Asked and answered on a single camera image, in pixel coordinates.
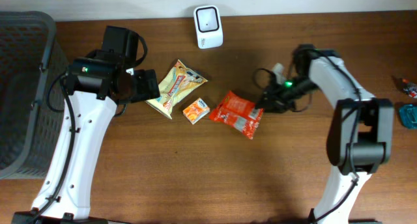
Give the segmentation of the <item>red skittles candy bag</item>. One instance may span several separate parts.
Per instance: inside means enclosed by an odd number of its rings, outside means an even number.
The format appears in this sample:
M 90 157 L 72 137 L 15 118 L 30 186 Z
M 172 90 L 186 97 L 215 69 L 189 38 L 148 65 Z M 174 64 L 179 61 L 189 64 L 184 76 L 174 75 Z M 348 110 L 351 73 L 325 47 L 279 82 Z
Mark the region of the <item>red skittles candy bag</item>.
M 211 112 L 209 118 L 214 122 L 222 122 L 241 132 L 248 139 L 253 139 L 258 128 L 264 109 L 255 107 L 249 100 L 229 91 L 218 106 Z

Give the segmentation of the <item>cream snack bag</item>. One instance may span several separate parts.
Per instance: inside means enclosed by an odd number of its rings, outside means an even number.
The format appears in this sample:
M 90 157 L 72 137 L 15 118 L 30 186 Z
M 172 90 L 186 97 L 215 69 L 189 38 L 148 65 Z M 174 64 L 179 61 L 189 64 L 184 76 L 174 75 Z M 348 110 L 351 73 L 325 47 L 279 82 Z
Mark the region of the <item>cream snack bag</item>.
M 158 85 L 160 96 L 146 100 L 146 103 L 163 116 L 172 119 L 173 107 L 206 82 L 208 80 L 205 77 L 178 59 Z

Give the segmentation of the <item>small orange box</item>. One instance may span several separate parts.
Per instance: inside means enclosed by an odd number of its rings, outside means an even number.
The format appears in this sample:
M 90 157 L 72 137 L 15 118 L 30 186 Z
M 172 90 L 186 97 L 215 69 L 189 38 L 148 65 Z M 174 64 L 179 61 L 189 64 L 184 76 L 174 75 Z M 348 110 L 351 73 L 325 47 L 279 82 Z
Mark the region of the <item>small orange box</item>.
M 191 124 L 195 124 L 209 112 L 210 107 L 201 98 L 198 98 L 182 111 Z

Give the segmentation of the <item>blue mouthwash bottle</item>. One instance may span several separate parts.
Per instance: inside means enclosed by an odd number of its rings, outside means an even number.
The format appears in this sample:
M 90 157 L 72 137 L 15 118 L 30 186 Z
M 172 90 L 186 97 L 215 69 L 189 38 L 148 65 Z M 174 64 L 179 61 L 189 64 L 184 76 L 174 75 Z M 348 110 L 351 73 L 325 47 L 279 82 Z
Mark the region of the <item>blue mouthwash bottle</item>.
M 404 127 L 416 129 L 416 106 L 407 104 L 399 108 L 399 116 Z

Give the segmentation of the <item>silver black snack packet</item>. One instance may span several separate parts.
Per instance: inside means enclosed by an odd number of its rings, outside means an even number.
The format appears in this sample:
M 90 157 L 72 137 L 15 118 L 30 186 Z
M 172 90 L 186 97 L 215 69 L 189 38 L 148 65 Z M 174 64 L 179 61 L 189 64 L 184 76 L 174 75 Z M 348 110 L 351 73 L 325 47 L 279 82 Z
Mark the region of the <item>silver black snack packet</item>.
M 402 78 L 401 82 L 404 93 L 410 96 L 411 98 L 417 98 L 416 84 L 405 78 Z

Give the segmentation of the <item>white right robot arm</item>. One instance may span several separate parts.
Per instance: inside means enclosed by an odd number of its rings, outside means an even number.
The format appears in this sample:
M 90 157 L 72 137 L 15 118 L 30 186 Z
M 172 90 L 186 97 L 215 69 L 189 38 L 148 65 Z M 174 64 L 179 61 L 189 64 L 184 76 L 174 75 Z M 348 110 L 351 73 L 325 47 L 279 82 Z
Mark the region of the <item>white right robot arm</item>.
M 271 72 L 255 106 L 268 113 L 295 112 L 299 98 L 323 92 L 334 109 L 326 140 L 331 168 L 308 223 L 348 223 L 360 190 L 390 159 L 394 105 L 363 88 L 332 49 L 301 44 L 293 51 L 291 65 L 296 77 L 279 83 L 278 75 Z

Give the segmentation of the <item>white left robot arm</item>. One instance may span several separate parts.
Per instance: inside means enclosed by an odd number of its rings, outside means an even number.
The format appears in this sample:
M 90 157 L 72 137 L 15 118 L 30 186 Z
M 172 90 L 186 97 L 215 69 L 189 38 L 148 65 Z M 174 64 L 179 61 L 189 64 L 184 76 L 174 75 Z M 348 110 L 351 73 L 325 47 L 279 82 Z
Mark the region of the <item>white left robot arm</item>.
M 119 106 L 159 97 L 154 70 L 138 70 L 148 52 L 138 33 L 107 26 L 102 47 L 74 59 L 59 76 L 65 104 L 63 123 L 46 181 L 30 211 L 15 212 L 13 223 L 107 223 L 92 217 L 91 187 L 98 155 Z

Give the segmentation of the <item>white barcode scanner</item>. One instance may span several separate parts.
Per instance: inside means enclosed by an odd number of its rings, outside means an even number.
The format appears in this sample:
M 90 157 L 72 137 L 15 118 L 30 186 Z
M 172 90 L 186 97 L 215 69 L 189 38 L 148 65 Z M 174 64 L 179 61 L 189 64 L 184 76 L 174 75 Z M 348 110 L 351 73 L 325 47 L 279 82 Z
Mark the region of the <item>white barcode scanner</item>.
M 194 23 L 199 49 L 217 48 L 223 44 L 220 12 L 214 5 L 194 9 Z

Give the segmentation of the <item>grey plastic mesh basket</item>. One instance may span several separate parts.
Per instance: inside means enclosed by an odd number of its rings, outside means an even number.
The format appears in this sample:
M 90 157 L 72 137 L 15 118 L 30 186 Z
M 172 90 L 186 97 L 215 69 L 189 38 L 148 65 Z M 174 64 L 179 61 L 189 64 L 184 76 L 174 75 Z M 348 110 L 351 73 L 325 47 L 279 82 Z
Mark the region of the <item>grey plastic mesh basket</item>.
M 68 60 L 44 12 L 1 13 L 1 178 L 43 179 L 59 137 L 64 100 L 56 78 Z

